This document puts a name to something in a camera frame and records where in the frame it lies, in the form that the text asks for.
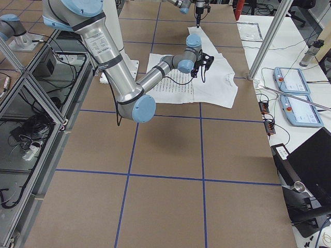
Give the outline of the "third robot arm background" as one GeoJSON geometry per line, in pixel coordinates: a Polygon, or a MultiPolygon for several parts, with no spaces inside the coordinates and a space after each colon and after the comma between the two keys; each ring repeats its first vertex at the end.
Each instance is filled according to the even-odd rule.
{"type": "Polygon", "coordinates": [[[17,15],[4,14],[1,16],[1,38],[4,41],[11,37],[20,37],[26,33],[27,31],[17,15]]]}

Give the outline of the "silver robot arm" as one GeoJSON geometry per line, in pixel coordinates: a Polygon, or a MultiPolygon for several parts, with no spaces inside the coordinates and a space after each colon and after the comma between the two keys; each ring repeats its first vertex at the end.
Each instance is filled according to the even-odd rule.
{"type": "Polygon", "coordinates": [[[191,5],[194,5],[194,17],[196,20],[196,27],[200,27],[200,22],[203,19],[202,15],[204,10],[207,10],[207,14],[210,13],[211,6],[208,0],[168,0],[169,3],[179,8],[182,14],[187,14],[191,5]]]}
{"type": "Polygon", "coordinates": [[[42,6],[46,26],[81,36],[109,82],[117,114],[137,123],[153,118],[156,102],[147,92],[169,72],[177,69],[194,78],[199,68],[208,70],[214,61],[214,57],[202,51],[200,36],[192,34],[186,39],[183,54],[164,56],[143,78],[135,81],[106,27],[103,1],[43,1],[42,6]]]}

